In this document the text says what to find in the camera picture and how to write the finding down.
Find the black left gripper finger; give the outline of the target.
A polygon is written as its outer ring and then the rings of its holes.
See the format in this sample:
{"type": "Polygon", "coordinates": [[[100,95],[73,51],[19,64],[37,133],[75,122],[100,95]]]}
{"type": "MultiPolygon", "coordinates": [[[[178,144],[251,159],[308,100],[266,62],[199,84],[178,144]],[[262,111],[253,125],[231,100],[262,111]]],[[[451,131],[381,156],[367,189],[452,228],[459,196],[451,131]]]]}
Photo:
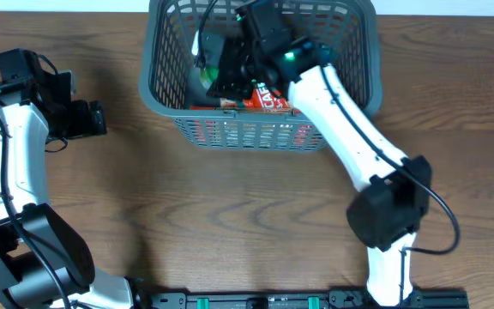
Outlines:
{"type": "Polygon", "coordinates": [[[64,136],[68,139],[78,139],[90,136],[92,133],[92,118],[89,104],[85,100],[72,101],[67,107],[68,126],[64,136]]]}
{"type": "Polygon", "coordinates": [[[100,101],[91,101],[89,103],[90,113],[91,113],[91,131],[94,136],[102,136],[107,133],[107,128],[105,124],[105,115],[103,104],[100,101]]]}

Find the green coffee sachet bag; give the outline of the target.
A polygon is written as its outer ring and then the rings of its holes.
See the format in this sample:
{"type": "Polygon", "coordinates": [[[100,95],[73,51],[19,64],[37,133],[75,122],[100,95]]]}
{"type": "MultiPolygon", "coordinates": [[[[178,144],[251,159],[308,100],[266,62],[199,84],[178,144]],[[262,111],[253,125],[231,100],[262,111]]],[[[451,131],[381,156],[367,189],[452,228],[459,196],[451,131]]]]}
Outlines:
{"type": "Polygon", "coordinates": [[[292,113],[294,109],[289,102],[274,95],[279,94],[277,90],[270,92],[264,83],[257,83],[251,97],[247,100],[220,99],[223,109],[232,109],[247,112],[263,113],[292,113]]]}

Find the green lidded jar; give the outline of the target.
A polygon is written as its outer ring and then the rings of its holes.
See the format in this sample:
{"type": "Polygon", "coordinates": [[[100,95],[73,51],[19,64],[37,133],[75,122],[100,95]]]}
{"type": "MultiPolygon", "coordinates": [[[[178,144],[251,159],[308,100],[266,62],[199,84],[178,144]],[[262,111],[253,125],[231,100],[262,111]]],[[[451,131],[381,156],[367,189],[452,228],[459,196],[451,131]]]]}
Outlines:
{"type": "Polygon", "coordinates": [[[219,68],[216,66],[207,65],[200,69],[200,83],[209,90],[212,84],[218,79],[219,68]]]}

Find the red orange pasta packet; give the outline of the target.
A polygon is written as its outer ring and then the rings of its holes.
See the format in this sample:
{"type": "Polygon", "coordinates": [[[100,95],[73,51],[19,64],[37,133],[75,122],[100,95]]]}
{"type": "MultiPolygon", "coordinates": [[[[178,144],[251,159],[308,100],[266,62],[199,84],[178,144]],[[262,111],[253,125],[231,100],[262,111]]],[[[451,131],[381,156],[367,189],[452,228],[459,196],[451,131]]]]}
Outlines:
{"type": "Polygon", "coordinates": [[[217,111],[217,110],[223,110],[224,108],[222,106],[197,106],[197,105],[191,105],[190,110],[206,110],[206,111],[217,111]]]}

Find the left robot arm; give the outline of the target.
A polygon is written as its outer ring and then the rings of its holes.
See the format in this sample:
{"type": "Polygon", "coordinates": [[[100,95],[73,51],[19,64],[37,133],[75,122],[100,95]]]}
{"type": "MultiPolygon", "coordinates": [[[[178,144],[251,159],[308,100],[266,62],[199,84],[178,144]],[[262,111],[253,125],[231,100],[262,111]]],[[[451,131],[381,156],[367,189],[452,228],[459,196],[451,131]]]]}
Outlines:
{"type": "Polygon", "coordinates": [[[34,51],[1,52],[0,76],[0,304],[134,307],[130,281],[95,267],[48,193],[49,144],[104,135],[102,105],[75,100],[73,74],[34,51]]]}

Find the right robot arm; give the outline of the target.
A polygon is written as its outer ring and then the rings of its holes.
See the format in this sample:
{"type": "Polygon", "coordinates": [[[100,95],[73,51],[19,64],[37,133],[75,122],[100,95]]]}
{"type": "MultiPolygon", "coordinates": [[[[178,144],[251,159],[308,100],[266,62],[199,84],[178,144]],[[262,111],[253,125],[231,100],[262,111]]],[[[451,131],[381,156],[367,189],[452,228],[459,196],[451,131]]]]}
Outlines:
{"type": "Polygon", "coordinates": [[[428,209],[430,164],[383,136],[343,86],[326,46],[294,36],[273,2],[242,4],[237,20],[236,38],[208,38],[198,26],[192,52],[201,67],[211,60],[218,67],[208,94],[238,100],[262,82],[316,126],[358,192],[346,217],[367,248],[367,290],[380,306],[403,304],[413,292],[410,251],[428,209]]]}

